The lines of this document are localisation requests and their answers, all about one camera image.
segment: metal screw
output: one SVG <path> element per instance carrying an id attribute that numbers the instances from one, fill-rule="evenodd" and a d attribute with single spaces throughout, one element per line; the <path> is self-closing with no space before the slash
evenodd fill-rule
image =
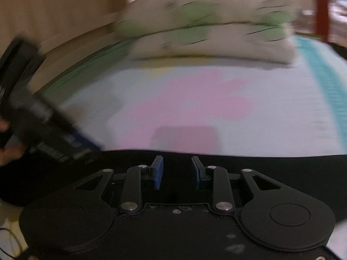
<path id="1" fill-rule="evenodd" d="M 138 208 L 138 204 L 132 201 L 123 202 L 120 207 L 126 211 L 134 211 Z"/>
<path id="2" fill-rule="evenodd" d="M 172 212 L 173 214 L 181 214 L 182 211 L 179 209 L 174 209 Z"/>
<path id="3" fill-rule="evenodd" d="M 221 201 L 216 204 L 216 208 L 221 211 L 229 211 L 233 208 L 230 202 Z"/>

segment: black mount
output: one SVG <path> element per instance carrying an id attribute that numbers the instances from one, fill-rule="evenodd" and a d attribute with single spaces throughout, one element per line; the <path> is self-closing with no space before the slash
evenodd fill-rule
<path id="1" fill-rule="evenodd" d="M 315 249 L 320 251 L 327 244 L 334 228 L 334 214 L 321 201 L 252 169 L 229 174 L 222 167 L 205 167 L 196 156 L 192 162 L 195 190 L 211 193 L 205 204 L 147 201 L 149 195 L 161 191 L 161 156 L 151 166 L 133 166 L 124 174 L 104 169 L 25 207 L 20 228 L 29 249 L 45 247 L 55 254 L 58 249 L 66 259 L 78 259 L 74 258 L 76 255 L 101 259 L 114 253 L 117 259 L 137 259 L 136 252 L 126 248 L 127 238 L 136 235 L 147 247 L 164 241 L 148 257 L 146 253 L 142 255 L 144 259 L 160 259 L 161 253 L 170 250 L 165 247 L 165 234 L 176 232 L 179 239 L 195 234 L 200 239 L 221 231 L 234 232 L 227 234 L 228 238 L 238 234 L 244 242 L 264 247 L 267 257 L 255 255 L 256 259 L 291 259 L 284 256 L 285 252 L 293 253 L 288 255 L 295 259 L 307 259 L 303 255 Z M 212 231 L 204 229 L 209 224 L 213 225 Z M 177 238 L 171 241 L 177 242 L 173 246 L 183 245 Z M 214 249 L 211 244 L 205 253 Z"/>

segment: hand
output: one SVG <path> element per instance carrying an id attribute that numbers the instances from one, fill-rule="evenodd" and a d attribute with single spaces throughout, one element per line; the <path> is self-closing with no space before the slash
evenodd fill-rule
<path id="1" fill-rule="evenodd" d="M 5 132 L 9 127 L 10 124 L 8 122 L 0 119 L 0 132 Z M 21 158 L 25 149 L 26 146 L 23 144 L 17 144 L 4 149 L 0 148 L 0 166 Z"/>

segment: cable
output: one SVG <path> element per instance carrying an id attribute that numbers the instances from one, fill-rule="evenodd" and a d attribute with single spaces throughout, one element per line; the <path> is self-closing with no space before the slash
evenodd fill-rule
<path id="1" fill-rule="evenodd" d="M 16 235 L 8 228 L 0 228 L 0 231 L 6 231 L 8 232 L 16 241 L 16 243 L 18 244 L 18 247 L 20 248 L 20 254 L 22 254 L 23 252 L 23 247 L 21 246 L 20 244 L 20 241 L 18 240 L 18 238 L 16 237 Z M 8 254 L 5 250 L 3 250 L 1 247 L 0 247 L 0 251 L 2 253 L 4 253 L 5 255 L 7 255 L 8 257 L 11 257 L 12 259 L 16 259 L 17 257 L 15 256 L 12 256 L 11 254 Z"/>

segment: bedsheet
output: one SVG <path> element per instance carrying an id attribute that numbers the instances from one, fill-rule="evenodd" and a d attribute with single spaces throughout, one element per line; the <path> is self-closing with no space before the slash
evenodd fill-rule
<path id="1" fill-rule="evenodd" d="M 100 51 L 45 92 L 104 149 L 238 156 L 347 153 L 347 69 L 296 38 L 291 65 L 225 58 L 122 60 Z"/>

